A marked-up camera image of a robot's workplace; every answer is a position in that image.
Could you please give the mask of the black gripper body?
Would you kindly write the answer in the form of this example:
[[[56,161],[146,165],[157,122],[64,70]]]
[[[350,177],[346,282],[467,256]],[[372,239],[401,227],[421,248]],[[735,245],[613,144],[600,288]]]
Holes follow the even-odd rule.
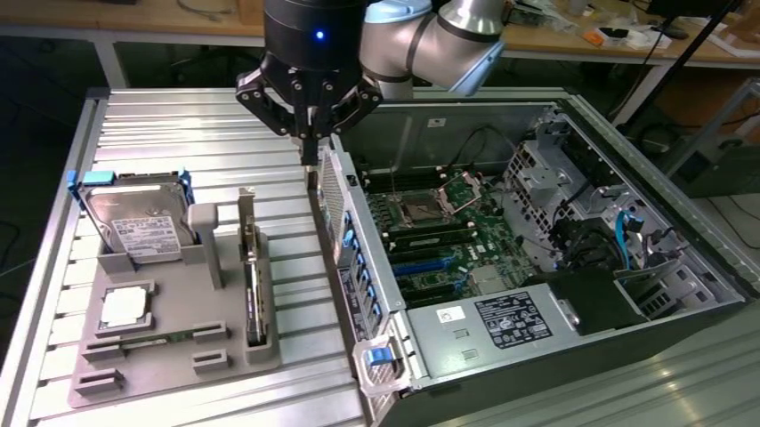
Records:
[[[269,52],[286,65],[310,71],[357,68],[366,10],[365,1],[266,1]]]

